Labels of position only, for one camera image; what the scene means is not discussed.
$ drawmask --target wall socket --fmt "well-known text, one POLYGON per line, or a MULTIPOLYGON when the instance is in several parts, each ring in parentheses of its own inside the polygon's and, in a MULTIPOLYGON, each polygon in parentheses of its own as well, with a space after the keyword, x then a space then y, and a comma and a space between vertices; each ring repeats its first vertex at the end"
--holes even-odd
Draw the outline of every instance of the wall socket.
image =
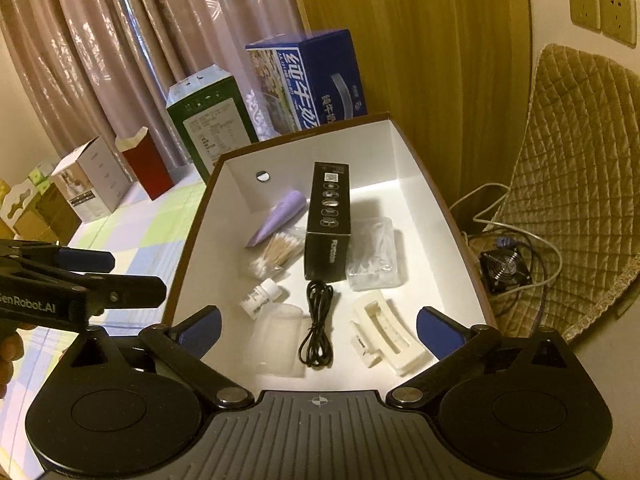
POLYGON ((600 21, 604 34, 629 46, 636 46, 635 0, 600 0, 600 21))
POLYGON ((599 0, 569 0, 571 21, 581 27, 600 30, 599 0))

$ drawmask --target black box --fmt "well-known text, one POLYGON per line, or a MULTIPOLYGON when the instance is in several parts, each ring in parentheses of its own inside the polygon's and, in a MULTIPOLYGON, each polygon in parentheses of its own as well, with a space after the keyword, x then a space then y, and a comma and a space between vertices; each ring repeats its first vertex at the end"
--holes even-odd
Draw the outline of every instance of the black box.
POLYGON ((316 162, 306 222, 305 278, 344 280, 350 237, 349 167, 316 162))

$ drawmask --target purple tube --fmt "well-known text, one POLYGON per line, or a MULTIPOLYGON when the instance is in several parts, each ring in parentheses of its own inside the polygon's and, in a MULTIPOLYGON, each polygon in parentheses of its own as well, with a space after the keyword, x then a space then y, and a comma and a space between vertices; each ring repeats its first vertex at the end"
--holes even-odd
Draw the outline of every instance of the purple tube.
POLYGON ((302 193, 296 190, 289 191, 287 196, 284 197, 284 200, 280 202, 275 209, 271 211, 271 213, 269 213, 269 216, 267 216, 262 227, 255 232, 255 235, 251 237, 251 240, 247 242, 245 247, 253 247, 254 245, 259 244, 276 229, 282 227, 302 211, 302 208, 305 205, 306 198, 302 193))

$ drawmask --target quilted cushion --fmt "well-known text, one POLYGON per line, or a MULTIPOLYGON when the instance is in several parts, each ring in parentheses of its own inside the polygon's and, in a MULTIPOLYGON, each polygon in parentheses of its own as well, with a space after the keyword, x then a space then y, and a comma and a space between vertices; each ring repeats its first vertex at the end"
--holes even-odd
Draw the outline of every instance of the quilted cushion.
MULTIPOLYGON (((564 266, 546 292, 542 323, 567 340, 601 316, 640 270, 639 119, 640 77, 631 70, 557 44, 542 51, 511 189, 494 219, 561 250, 564 266)), ((543 257, 552 273, 557 257, 543 257)), ((539 267, 533 277, 542 279, 539 267)), ((523 292, 498 318, 501 331, 528 335, 541 294, 540 287, 523 292)), ((494 311, 511 301, 495 300, 494 311)))

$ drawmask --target cooling fan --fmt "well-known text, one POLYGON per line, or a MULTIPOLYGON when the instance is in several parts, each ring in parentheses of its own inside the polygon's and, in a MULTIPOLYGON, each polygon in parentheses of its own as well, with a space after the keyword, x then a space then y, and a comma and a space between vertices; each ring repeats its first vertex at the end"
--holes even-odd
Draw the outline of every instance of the cooling fan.
POLYGON ((482 252, 480 266, 492 294, 531 283, 529 267, 517 248, 482 252))

